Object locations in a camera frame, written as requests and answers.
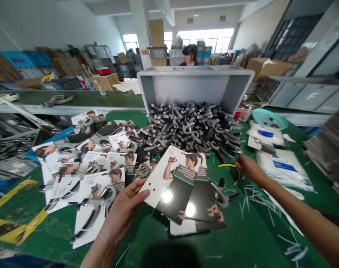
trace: blue label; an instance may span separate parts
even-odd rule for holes
[[[275,165],[275,168],[283,168],[283,169],[287,169],[287,170],[290,170],[290,171],[294,171],[294,172],[298,172],[294,166],[291,166],[291,165],[288,165],[288,164],[283,164],[281,162],[277,162],[277,161],[274,161],[274,165]]]
[[[272,138],[274,136],[273,132],[258,130],[258,133],[264,137]]]

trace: clear plastic bag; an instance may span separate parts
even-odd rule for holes
[[[267,127],[250,121],[250,129],[246,132],[250,136],[259,139],[262,143],[285,146],[281,130]]]
[[[296,187],[315,192],[306,171],[292,151],[276,149],[277,156],[255,151],[259,166],[269,178],[285,187]]]

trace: yellow pliers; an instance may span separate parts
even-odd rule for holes
[[[221,164],[221,165],[217,165],[218,168],[221,168],[223,166],[229,166],[229,167],[232,167],[232,168],[237,168],[237,166],[235,164]],[[237,179],[236,181],[234,182],[234,186],[237,185],[237,183],[240,181],[241,179],[241,170],[240,169],[237,169],[238,171],[238,176],[237,176]]]

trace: teal plastic basket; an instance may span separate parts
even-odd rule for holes
[[[255,109],[252,112],[252,118],[260,125],[276,127],[279,130],[284,130],[288,127],[288,122],[285,118],[265,109]]]

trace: window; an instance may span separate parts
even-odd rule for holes
[[[183,39],[183,45],[196,44],[197,41],[203,40],[205,45],[212,48],[212,53],[228,52],[234,28],[182,31],[178,35]]]
[[[164,44],[167,46],[168,49],[172,46],[172,32],[164,32]],[[124,35],[124,41],[126,45],[126,49],[129,50],[130,48],[133,49],[133,52],[136,53],[136,48],[139,48],[137,34],[127,34]]]
[[[136,48],[139,47],[137,34],[124,35],[124,41],[126,45],[126,50],[133,49],[133,52],[136,53]]]

